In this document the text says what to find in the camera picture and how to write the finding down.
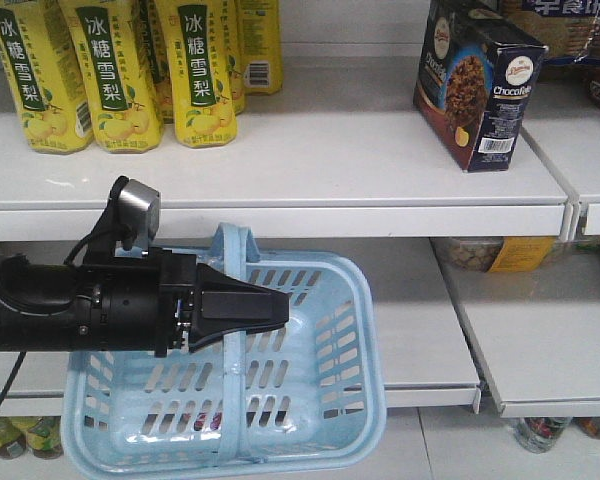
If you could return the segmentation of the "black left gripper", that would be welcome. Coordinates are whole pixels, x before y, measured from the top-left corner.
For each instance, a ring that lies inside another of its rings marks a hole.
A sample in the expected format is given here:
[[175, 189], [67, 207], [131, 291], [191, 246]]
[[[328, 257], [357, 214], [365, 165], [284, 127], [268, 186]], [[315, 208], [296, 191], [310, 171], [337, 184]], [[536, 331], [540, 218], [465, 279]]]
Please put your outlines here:
[[180, 348], [188, 328], [188, 350], [193, 353], [227, 334], [278, 330], [289, 321], [290, 296], [285, 292], [197, 265], [195, 254], [154, 247], [152, 255], [158, 267], [157, 358]]

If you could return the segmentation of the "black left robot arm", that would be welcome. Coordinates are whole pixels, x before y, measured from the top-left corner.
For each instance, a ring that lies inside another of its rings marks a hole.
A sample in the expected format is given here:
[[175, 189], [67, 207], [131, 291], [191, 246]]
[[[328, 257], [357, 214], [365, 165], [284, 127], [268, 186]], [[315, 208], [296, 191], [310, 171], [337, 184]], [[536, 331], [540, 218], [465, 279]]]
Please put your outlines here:
[[0, 352], [194, 352], [223, 336], [285, 326], [288, 294], [153, 248], [80, 266], [0, 257]]

